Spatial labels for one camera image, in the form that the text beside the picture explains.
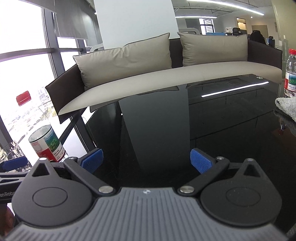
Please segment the left hand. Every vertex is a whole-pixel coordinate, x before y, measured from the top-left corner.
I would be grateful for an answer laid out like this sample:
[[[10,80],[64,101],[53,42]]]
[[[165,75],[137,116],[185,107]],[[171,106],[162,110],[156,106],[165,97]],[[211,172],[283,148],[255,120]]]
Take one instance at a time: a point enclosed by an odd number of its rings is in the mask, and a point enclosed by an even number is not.
[[[1,204],[1,231],[10,230],[14,227],[15,217],[12,211],[7,207],[6,204]]]

